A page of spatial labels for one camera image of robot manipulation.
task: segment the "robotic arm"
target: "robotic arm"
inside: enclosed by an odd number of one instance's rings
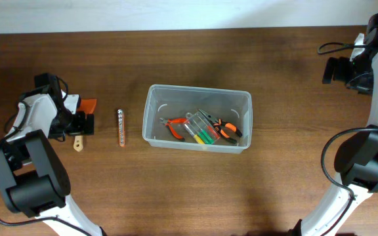
[[[21,95],[13,127],[0,142],[0,192],[11,212],[44,221],[59,235],[106,235],[72,199],[66,170],[48,141],[94,133],[94,115],[76,111],[79,95],[64,94],[59,81],[55,75],[38,75],[36,89]],[[35,170],[17,174],[30,164]]]
[[[378,14],[371,17],[366,36],[359,34],[349,48],[354,48],[350,58],[327,61],[323,83],[342,81],[348,89],[372,95],[367,127],[377,127]],[[345,188],[332,184],[316,209],[290,230],[291,235],[335,235],[354,209],[378,192],[378,131],[361,131],[343,142],[335,156],[335,170],[335,181],[349,187],[354,199]]]

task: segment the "wooden tabletop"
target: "wooden tabletop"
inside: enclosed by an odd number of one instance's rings
[[[323,85],[328,41],[353,42],[365,27],[261,28],[0,35],[0,138],[14,102],[51,72],[70,93],[97,98],[95,134],[80,153],[73,138],[51,144],[72,196],[108,235],[265,235],[287,231],[329,187],[320,168],[326,141],[366,124],[370,96]],[[349,56],[342,52],[333,56]],[[253,137],[242,154],[151,147],[142,115],[153,84],[244,90],[253,99]],[[116,109],[127,116],[117,143]],[[328,167],[334,173],[330,148]],[[25,220],[7,210],[0,217]],[[378,194],[340,232],[378,235]],[[0,225],[0,235],[55,235],[45,224]]]

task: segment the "white wall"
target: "white wall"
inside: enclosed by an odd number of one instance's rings
[[[0,33],[366,25],[378,0],[0,0]]]

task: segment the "orange-handled pliers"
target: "orange-handled pliers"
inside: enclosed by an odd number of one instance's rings
[[[183,124],[186,121],[186,118],[178,118],[178,119],[164,119],[160,118],[160,122],[163,123],[171,132],[171,134],[179,141],[184,141],[184,138],[180,136],[174,128],[170,124]]]
[[[208,114],[206,111],[199,109],[199,111],[202,113],[202,115],[209,120],[209,122],[214,126],[215,130],[228,142],[232,144],[237,144],[237,140],[229,137],[228,134],[226,134],[221,126],[227,127],[233,132],[237,134],[237,136],[242,137],[242,132],[232,123],[229,123],[227,121],[223,121],[222,119],[217,119],[216,117],[213,117],[212,115]]]

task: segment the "yellow screwdriver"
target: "yellow screwdriver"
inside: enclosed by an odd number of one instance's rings
[[[187,124],[184,124],[184,126],[186,127],[186,130],[189,132],[189,134],[194,137],[194,139],[196,140],[197,143],[199,144],[205,144],[202,139],[197,135],[197,134],[194,134],[192,132],[192,128],[189,128],[189,126]]]

